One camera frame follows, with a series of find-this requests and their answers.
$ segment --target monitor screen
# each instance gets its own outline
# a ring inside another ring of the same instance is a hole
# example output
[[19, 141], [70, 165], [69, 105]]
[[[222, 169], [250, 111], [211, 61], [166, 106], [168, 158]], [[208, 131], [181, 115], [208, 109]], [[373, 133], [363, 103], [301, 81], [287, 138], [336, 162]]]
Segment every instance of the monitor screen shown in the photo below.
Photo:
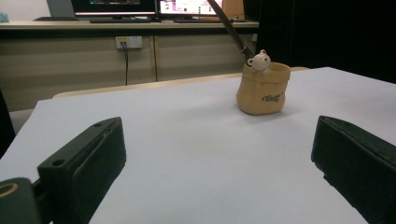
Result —
[[[222, 7], [222, 0], [216, 0]], [[216, 12], [206, 0], [158, 0], [160, 16], [216, 16]]]
[[156, 0], [72, 0], [76, 17], [155, 15]]

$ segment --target white table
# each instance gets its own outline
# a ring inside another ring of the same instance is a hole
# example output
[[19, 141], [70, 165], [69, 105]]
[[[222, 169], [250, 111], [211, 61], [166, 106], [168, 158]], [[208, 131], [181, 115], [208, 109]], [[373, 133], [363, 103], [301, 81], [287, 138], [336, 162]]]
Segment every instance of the white table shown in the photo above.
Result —
[[0, 160], [0, 180], [90, 125], [121, 117], [127, 163], [91, 223], [365, 223], [310, 160], [319, 115], [396, 145], [396, 86], [332, 68], [293, 72], [280, 113], [237, 108], [240, 77], [41, 101]]

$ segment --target beige partition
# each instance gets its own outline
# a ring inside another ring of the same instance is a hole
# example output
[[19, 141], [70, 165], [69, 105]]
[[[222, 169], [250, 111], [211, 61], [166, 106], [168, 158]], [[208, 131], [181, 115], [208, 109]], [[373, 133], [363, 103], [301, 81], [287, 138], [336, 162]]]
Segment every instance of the beige partition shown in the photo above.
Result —
[[[128, 84], [155, 81], [153, 49], [129, 49]], [[0, 86], [10, 111], [33, 108], [64, 91], [125, 84], [125, 60], [114, 37], [16, 39], [0, 42]]]
[[[242, 35], [255, 50], [253, 35]], [[244, 57], [229, 35], [155, 37], [158, 81], [240, 73]]]

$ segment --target power socket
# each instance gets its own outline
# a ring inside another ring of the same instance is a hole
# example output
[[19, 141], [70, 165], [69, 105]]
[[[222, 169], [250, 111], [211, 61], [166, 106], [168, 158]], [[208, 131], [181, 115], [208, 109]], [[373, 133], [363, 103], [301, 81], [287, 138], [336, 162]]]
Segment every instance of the power socket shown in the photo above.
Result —
[[123, 49], [122, 43], [125, 43], [128, 49], [141, 49], [142, 36], [116, 36], [117, 49]]

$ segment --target small white toy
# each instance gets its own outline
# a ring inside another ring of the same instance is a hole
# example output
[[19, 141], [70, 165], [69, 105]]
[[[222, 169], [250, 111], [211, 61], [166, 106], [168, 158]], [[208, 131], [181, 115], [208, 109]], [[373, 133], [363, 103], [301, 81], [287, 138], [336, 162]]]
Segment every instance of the small white toy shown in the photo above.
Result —
[[263, 73], [271, 72], [270, 68], [271, 59], [264, 49], [254, 58], [247, 60], [247, 64], [251, 66], [253, 71], [262, 71]]

